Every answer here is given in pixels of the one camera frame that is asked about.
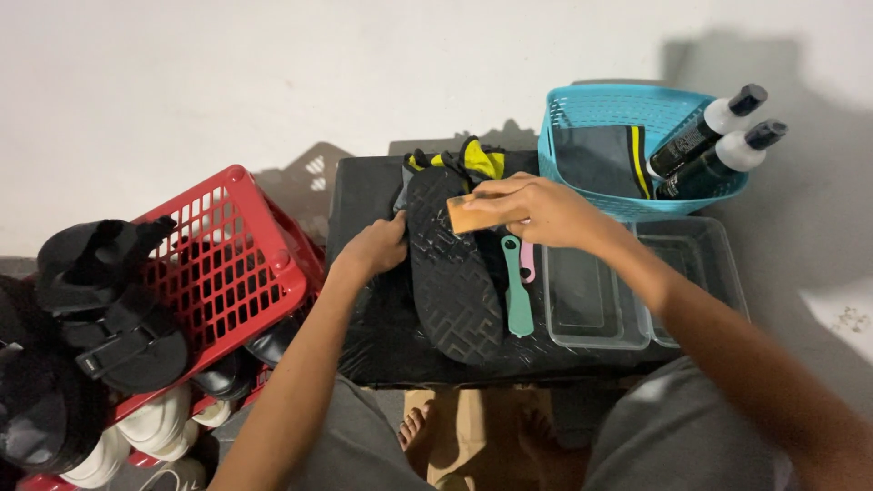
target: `hand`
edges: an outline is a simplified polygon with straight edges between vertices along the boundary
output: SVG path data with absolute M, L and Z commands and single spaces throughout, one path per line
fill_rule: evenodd
M 618 222 L 567 186 L 526 172 L 499 181 L 485 181 L 473 192 L 507 196 L 473 199 L 464 205 L 468 210 L 527 211 L 529 219 L 506 226 L 526 242 L 575 247 L 599 254 L 613 239 L 627 233 Z
M 343 274 L 357 275 L 367 282 L 397 266 L 406 258 L 405 229 L 406 211 L 398 212 L 390 222 L 376 220 L 343 247 L 331 271 L 340 269 Z

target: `red shoe rack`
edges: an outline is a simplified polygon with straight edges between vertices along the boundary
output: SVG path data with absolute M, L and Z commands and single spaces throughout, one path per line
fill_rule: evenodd
M 324 253 L 242 166 L 215 174 L 134 223 L 163 215 L 177 225 L 152 252 L 143 276 L 175 311 L 188 339 L 192 365 L 173 385 L 159 391 L 116 394 L 107 425 L 191 378 L 282 317 L 297 309 L 308 311 L 324 284 Z M 268 377 L 264 367 L 243 405 L 258 398 Z M 214 402 L 203 396 L 192 405 L 192 414 Z M 131 460 L 140 457 L 134 452 Z M 25 479 L 19 488 L 76 489 L 49 475 Z

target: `plastic wrap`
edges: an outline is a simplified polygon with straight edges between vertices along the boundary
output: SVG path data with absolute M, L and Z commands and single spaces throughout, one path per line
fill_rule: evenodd
M 328 264 L 365 226 L 378 218 L 390 218 L 401 184 L 401 161 L 401 157 L 340 161 L 327 241 Z M 537 165 L 536 152 L 506 154 L 508 176 L 519 170 L 536 174 Z M 495 288 L 504 292 L 505 260 L 497 247 L 496 252 L 482 247 L 482 252 Z M 533 257 L 535 268 L 541 270 L 538 245 Z M 507 330 L 495 357 L 481 365 L 465 365 L 440 353 L 422 332 L 407 259 L 361 290 L 343 346 L 340 373 L 357 384 L 374 387 L 514 384 L 643 373 L 678 356 L 677 350 L 654 343 L 639 351 L 558 346 L 546 329 L 541 278 L 537 274 L 525 285 L 533 311 L 533 334 L 518 338 Z

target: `shoe sole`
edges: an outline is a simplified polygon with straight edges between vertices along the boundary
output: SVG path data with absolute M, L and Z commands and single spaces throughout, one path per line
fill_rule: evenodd
M 416 311 L 425 334 L 452 360 L 480 364 L 505 332 L 498 293 L 473 234 L 451 231 L 445 201 L 464 192 L 455 171 L 432 167 L 409 181 L 409 254 Z

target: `bottle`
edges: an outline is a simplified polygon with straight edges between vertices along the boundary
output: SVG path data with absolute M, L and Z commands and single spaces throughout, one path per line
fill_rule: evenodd
M 764 162 L 766 148 L 788 131 L 779 120 L 767 120 L 749 131 L 733 131 L 700 157 L 682 166 L 655 189 L 655 199 L 704 199 L 740 172 Z
M 749 84 L 728 99 L 716 99 L 684 130 L 649 157 L 647 168 L 652 177 L 666 179 L 685 163 L 698 158 L 723 135 L 746 131 L 752 126 L 749 114 L 766 101 L 764 87 Z

